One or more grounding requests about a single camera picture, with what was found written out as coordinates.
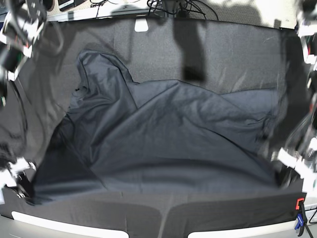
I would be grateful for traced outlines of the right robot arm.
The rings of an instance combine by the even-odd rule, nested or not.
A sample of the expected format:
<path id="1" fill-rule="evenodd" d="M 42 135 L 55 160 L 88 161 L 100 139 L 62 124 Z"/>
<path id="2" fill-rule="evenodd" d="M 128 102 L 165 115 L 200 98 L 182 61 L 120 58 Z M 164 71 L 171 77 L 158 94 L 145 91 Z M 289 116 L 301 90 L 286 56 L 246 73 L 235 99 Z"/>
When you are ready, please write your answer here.
<path id="1" fill-rule="evenodd" d="M 15 84 L 24 64 L 33 56 L 36 42 L 45 27 L 47 12 L 39 0 L 3 0 L 7 9 L 0 29 L 0 107 L 7 102 L 11 87 L 21 116 L 21 132 L 3 131 L 12 139 L 21 140 L 17 150 L 6 142 L 0 144 L 0 187 L 10 188 L 25 200 L 32 199 L 34 187 L 26 176 L 26 170 L 36 170 L 33 161 L 24 158 L 27 146 L 28 121 L 21 95 Z"/>

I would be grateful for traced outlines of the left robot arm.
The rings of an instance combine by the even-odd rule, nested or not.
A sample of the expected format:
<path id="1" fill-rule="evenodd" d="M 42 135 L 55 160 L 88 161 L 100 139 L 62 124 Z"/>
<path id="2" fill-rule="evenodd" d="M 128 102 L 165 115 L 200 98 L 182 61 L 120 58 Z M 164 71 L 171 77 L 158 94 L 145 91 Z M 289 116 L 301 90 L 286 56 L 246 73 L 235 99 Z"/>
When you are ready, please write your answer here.
<path id="1" fill-rule="evenodd" d="M 294 29 L 282 30 L 285 78 L 269 144 L 281 187 L 317 171 L 317 2 L 296 0 L 294 8 Z"/>

